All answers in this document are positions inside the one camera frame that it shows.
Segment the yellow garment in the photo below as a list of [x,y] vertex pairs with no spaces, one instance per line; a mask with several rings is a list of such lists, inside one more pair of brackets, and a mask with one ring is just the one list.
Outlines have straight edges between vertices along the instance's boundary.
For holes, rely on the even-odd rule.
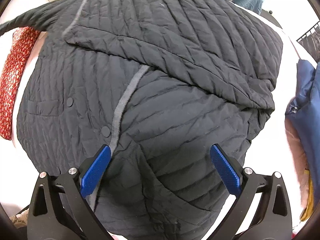
[[306,202],[306,207],[300,216],[300,220],[302,222],[307,221],[311,217],[314,209],[313,183],[311,175],[309,170],[305,170],[305,173],[308,175],[308,198]]

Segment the navy blue folded garment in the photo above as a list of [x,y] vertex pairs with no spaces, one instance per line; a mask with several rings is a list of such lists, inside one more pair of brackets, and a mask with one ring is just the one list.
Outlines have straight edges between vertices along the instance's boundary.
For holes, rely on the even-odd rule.
[[297,63],[296,96],[286,117],[296,129],[306,154],[313,184],[314,205],[319,203],[319,65],[307,60]]

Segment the red patterned pillow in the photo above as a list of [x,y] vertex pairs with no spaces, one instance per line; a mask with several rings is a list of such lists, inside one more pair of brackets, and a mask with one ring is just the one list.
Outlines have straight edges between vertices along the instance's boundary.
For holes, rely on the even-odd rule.
[[18,28],[1,73],[1,137],[12,138],[12,114],[22,75],[33,47],[40,35],[31,27]]

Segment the black metal cart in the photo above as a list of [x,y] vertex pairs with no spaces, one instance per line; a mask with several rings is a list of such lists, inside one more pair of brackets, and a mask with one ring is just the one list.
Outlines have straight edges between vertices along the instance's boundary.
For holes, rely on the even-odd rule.
[[317,22],[297,42],[313,57],[316,62],[320,59],[320,25]]

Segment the black round stool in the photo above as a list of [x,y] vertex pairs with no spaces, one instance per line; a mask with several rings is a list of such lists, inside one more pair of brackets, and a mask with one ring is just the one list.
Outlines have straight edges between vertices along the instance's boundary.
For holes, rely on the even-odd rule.
[[271,23],[273,23],[275,26],[282,28],[279,22],[272,16],[272,11],[266,11],[264,9],[261,10],[260,16],[267,19]]

